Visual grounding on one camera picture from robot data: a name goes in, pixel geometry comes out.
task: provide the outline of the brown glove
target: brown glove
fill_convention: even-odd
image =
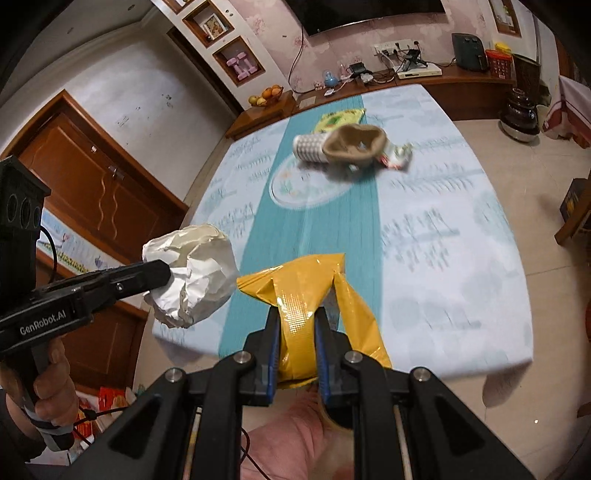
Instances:
[[[386,147],[386,132],[374,125],[349,124],[338,127],[324,142],[322,152],[330,163],[367,167]]]

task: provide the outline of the fruit bowl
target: fruit bowl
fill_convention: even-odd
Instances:
[[[275,105],[279,101],[279,98],[281,98],[282,93],[282,86],[273,85],[272,87],[263,90],[263,93],[260,96],[251,96],[248,99],[248,103],[250,103],[252,106],[265,108],[271,105]]]

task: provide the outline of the pink wallpaper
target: pink wallpaper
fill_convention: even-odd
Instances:
[[[301,43],[301,27],[284,0],[231,0],[261,39],[281,71],[289,74]],[[442,0],[446,14],[414,14],[370,20],[340,27],[308,38],[304,34],[304,50],[291,76],[298,90],[312,88],[322,80],[322,72],[338,74],[341,62],[348,66],[363,61],[369,70],[383,70],[384,64],[371,46],[388,40],[418,40],[423,58],[447,62],[453,58],[451,33],[472,33],[484,39],[486,25],[475,0]]]

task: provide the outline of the pink dumbbell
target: pink dumbbell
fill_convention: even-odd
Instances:
[[[228,65],[229,67],[234,67],[234,72],[236,72],[236,75],[238,76],[238,81],[244,80],[246,77],[250,75],[248,71],[241,70],[240,65],[238,64],[238,59],[236,58],[231,58],[230,60],[228,60],[226,62],[226,65]]]
[[[243,51],[240,52],[238,55],[236,55],[236,58],[238,60],[242,60],[244,63],[246,63],[246,68],[248,69],[248,71],[250,73],[255,73],[258,70],[258,67],[256,65],[253,65],[250,60],[248,60],[246,53],[244,53]]]

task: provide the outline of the finger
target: finger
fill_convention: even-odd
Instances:
[[[58,363],[62,358],[66,357],[66,348],[61,338],[54,338],[49,342],[47,347],[49,360],[52,364]]]
[[[46,421],[54,421],[71,416],[73,406],[78,404],[74,382],[68,378],[65,386],[50,398],[39,400],[35,404],[35,413]]]
[[[63,427],[65,425],[72,425],[78,418],[78,408],[78,397],[76,397],[76,400],[72,402],[70,408],[68,408],[68,410],[63,415],[60,415],[58,418],[53,419],[51,422],[59,427]]]
[[[22,406],[22,384],[17,373],[5,363],[0,362],[0,385],[16,404]]]
[[[70,379],[70,364],[66,357],[56,364],[51,364],[33,382],[35,393],[40,399],[50,398],[58,393]]]

